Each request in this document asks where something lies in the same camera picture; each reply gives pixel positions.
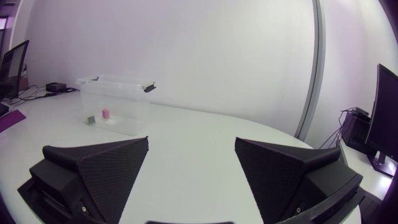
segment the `black device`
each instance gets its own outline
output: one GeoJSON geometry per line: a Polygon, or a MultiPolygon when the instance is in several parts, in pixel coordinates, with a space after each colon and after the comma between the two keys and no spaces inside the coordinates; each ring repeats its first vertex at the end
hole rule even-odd
{"type": "Polygon", "coordinates": [[[265,224],[296,218],[340,222],[360,201],[362,176],[340,162],[340,149],[303,149],[236,138],[235,151],[265,224]]]}
{"type": "Polygon", "coordinates": [[[19,80],[29,40],[19,44],[4,54],[0,68],[0,82],[9,83],[13,89],[6,95],[8,98],[18,98],[19,80]]]}
{"type": "MultiPolygon", "coordinates": [[[[3,99],[14,87],[9,83],[0,82],[0,99],[3,99]]],[[[0,103],[0,117],[9,111],[9,107],[0,103]]]]}
{"type": "Polygon", "coordinates": [[[371,119],[369,113],[361,108],[355,108],[346,114],[341,129],[341,136],[347,146],[369,156],[375,156],[377,150],[366,144],[371,119]]]}
{"type": "Polygon", "coordinates": [[[45,90],[52,93],[61,93],[67,89],[64,83],[49,83],[45,85],[45,90]]]}
{"type": "Polygon", "coordinates": [[[45,146],[18,192],[44,223],[118,223],[147,151],[147,137],[45,146]]]}
{"type": "Polygon", "coordinates": [[[398,161],[398,77],[385,66],[377,66],[376,100],[366,144],[380,151],[378,158],[368,156],[373,169],[394,175],[385,163],[386,156],[398,161]]]}

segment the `pink cube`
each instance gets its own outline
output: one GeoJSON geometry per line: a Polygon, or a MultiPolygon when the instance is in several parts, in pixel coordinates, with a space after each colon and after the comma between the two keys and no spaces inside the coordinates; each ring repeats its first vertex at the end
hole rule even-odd
{"type": "Polygon", "coordinates": [[[104,119],[108,119],[109,118],[109,111],[107,109],[103,109],[102,110],[102,117],[104,119]]]}

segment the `clear plastic storage box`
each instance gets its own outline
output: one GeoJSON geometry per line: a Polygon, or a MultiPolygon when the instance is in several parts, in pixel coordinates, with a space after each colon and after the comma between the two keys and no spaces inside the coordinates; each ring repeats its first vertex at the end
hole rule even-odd
{"type": "Polygon", "coordinates": [[[116,75],[81,78],[81,101],[86,124],[130,136],[137,135],[149,114],[149,101],[143,94],[155,88],[155,82],[137,84],[137,80],[116,75]]]}

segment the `white table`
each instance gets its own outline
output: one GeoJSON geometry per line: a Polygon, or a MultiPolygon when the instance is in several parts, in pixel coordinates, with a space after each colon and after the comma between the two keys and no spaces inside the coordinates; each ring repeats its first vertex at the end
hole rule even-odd
{"type": "MultiPolygon", "coordinates": [[[[120,221],[137,224],[262,223],[234,151],[235,137],[310,148],[251,121],[159,105],[151,105],[150,121],[140,135],[126,136],[87,126],[79,93],[30,101],[17,109],[27,119],[0,133],[0,190],[16,223],[39,223],[17,188],[30,178],[29,168],[43,159],[44,145],[84,146],[149,136],[149,152],[120,221]]],[[[350,218],[359,223],[355,211],[350,218]]]]}
{"type": "MultiPolygon", "coordinates": [[[[363,176],[359,186],[383,200],[391,185],[392,178],[375,171],[365,154],[348,147],[344,141],[340,141],[340,148],[344,152],[348,167],[363,176]]],[[[394,167],[390,158],[386,157],[386,162],[391,168],[394,167]]]]}

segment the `white wall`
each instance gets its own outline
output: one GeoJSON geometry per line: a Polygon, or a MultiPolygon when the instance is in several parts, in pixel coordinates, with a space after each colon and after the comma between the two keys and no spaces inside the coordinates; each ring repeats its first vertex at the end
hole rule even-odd
{"type": "Polygon", "coordinates": [[[317,110],[305,140],[313,147],[320,147],[340,127],[340,110],[357,106],[372,112],[379,63],[398,74],[398,45],[378,0],[322,3],[325,72],[317,110]]]}
{"type": "Polygon", "coordinates": [[[4,39],[2,43],[2,52],[1,55],[4,55],[7,51],[11,50],[11,42],[12,42],[12,31],[14,28],[14,22],[18,13],[18,9],[20,6],[21,0],[17,0],[15,5],[12,7],[8,14],[8,20],[6,24],[6,30],[4,33],[4,39]]]}
{"type": "Polygon", "coordinates": [[[313,27],[311,0],[36,0],[26,62],[38,85],[134,71],[157,81],[155,103],[294,134],[313,27]]]}
{"type": "Polygon", "coordinates": [[[26,40],[26,30],[29,23],[30,13],[35,0],[21,0],[14,19],[9,48],[13,48],[26,40]]]}

